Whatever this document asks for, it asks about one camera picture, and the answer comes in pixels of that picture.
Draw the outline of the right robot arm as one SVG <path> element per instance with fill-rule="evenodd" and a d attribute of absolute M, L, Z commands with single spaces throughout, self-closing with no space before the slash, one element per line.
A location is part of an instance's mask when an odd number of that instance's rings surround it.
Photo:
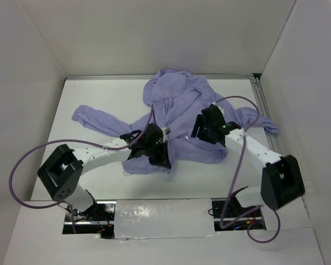
<path fill-rule="evenodd" d="M 225 122 L 220 108 L 211 105 L 197 115 L 191 137 L 210 144 L 221 144 L 250 162 L 261 176 L 260 186 L 244 188 L 235 194 L 229 209 L 243 216 L 251 206 L 278 210 L 305 194 L 297 159 L 283 156 L 248 136 L 238 124 Z"/>

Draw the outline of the lavender zip jacket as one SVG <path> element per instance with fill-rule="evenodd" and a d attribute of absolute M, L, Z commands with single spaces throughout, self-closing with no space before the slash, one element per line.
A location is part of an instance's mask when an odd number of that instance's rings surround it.
<path fill-rule="evenodd" d="M 196 116 L 202 109 L 223 97 L 211 88 L 205 77 L 194 76 L 184 71 L 159 70 L 146 83 L 143 90 L 144 104 L 149 107 L 153 104 L 156 123 L 159 127 L 170 128 L 168 156 L 171 165 L 176 159 L 217 164 L 226 158 L 227 150 L 220 144 L 213 145 L 190 137 Z M 254 108 L 234 109 L 227 100 L 222 100 L 218 105 L 224 109 L 226 122 L 233 121 L 243 127 L 253 123 L 257 116 Z M 117 137 L 143 129 L 148 117 L 149 114 L 146 114 L 134 123 L 127 124 L 102 110 L 80 105 L 71 119 L 87 129 Z M 266 122 L 265 117 L 260 115 L 255 126 L 264 129 Z M 170 172 L 169 169 L 151 165 L 146 156 L 124 161 L 122 166 L 124 172 L 128 174 Z"/>

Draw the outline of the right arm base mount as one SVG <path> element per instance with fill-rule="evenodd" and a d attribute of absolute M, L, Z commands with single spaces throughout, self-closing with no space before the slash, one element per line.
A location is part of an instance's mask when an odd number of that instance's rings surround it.
<path fill-rule="evenodd" d="M 255 208 L 255 206 L 250 206 L 248 208 L 243 208 L 236 198 L 236 194 L 243 188 L 233 192 L 229 200 L 229 204 L 226 210 L 225 217 L 223 219 L 223 224 L 227 224 L 239 217 L 240 215 L 246 213 Z M 250 224 L 253 224 L 252 230 L 263 230 L 265 228 L 264 221 L 262 218 L 262 213 L 260 209 L 249 213 L 248 215 L 240 218 L 234 224 L 223 229 L 220 227 L 220 217 L 225 205 L 226 198 L 222 199 L 212 199 L 212 208 L 210 208 L 207 213 L 213 217 L 213 225 L 215 231 L 243 231 L 248 228 Z"/>

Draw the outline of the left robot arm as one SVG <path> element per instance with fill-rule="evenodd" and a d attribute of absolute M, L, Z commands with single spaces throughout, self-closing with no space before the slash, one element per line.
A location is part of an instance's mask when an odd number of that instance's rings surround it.
<path fill-rule="evenodd" d="M 55 202 L 66 202 L 85 220 L 101 212 L 97 201 L 79 185 L 87 172 L 114 162 L 124 162 L 146 156 L 151 165 L 171 168 L 168 157 L 169 128 L 148 124 L 144 131 L 136 130 L 107 142 L 100 147 L 71 149 L 66 144 L 56 147 L 38 170 L 38 176 Z"/>

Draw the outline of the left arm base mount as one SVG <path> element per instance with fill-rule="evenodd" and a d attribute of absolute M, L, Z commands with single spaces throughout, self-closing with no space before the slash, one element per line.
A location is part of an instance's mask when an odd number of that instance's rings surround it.
<path fill-rule="evenodd" d="M 89 212 L 82 213 L 73 206 L 65 209 L 63 235 L 96 234 L 101 239 L 114 239 L 116 200 L 97 200 Z"/>

